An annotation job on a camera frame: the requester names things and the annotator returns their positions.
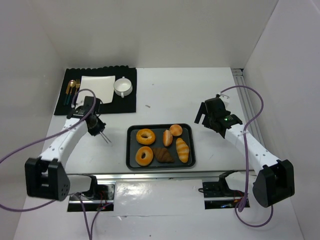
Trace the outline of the split orange bun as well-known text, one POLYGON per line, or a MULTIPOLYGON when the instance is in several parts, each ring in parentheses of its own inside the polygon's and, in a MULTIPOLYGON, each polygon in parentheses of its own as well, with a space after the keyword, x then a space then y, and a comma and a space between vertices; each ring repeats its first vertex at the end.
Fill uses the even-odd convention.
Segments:
POLYGON ((162 140, 165 147, 169 147, 172 144, 173 135, 168 129, 164 131, 162 140))

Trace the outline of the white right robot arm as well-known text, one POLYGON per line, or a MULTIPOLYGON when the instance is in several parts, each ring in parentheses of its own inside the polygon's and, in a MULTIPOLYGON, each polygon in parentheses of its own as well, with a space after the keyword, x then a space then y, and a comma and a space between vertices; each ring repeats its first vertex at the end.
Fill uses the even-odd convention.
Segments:
POLYGON ((244 128, 243 122, 230 111, 219 96, 200 104, 196 124, 214 130, 248 157, 256 176, 246 177, 230 170, 220 175, 223 191, 247 192, 264 208, 270 207, 295 193, 294 167, 289 160, 280 160, 261 145, 244 128))

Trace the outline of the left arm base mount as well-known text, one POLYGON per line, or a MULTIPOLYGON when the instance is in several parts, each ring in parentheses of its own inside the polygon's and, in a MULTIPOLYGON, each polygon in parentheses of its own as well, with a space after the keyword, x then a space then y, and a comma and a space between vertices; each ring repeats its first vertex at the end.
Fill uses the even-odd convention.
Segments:
POLYGON ((91 178, 90 189, 79 193, 86 212, 113 212, 115 183, 98 183, 98 179, 94 175, 82 174, 82 177, 91 178))

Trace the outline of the orange glazed donut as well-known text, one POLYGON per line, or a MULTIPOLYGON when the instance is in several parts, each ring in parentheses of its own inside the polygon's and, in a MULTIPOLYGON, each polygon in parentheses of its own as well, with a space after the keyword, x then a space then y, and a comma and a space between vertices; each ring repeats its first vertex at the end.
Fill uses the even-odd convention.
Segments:
POLYGON ((137 132, 136 140, 142 145, 151 145, 156 141, 156 135, 152 130, 144 128, 137 132))

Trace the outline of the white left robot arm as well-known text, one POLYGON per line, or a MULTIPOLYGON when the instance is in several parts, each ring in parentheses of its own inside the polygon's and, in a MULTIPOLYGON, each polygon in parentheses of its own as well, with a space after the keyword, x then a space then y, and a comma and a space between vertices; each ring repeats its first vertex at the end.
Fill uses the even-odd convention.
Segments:
POLYGON ((107 144, 110 139, 103 133, 106 124, 99 118, 101 101, 92 96, 84 98, 83 105, 67 115, 62 134, 38 158, 29 158, 25 165, 28 196, 63 201, 68 195, 84 194, 93 198, 99 191, 97 178, 90 174, 71 174, 66 163, 80 139, 87 133, 101 135, 107 144))

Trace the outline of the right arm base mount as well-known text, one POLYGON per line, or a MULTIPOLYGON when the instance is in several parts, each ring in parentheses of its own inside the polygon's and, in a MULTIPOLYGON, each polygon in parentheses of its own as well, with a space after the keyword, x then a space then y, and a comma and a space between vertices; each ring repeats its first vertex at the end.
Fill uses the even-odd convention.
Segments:
POLYGON ((231 174, 239 173, 230 170, 219 175, 218 181, 207 181, 202 183, 198 189, 204 197, 204 208, 209 209, 234 209, 244 197, 244 192, 231 190, 227 185, 226 177, 231 174))

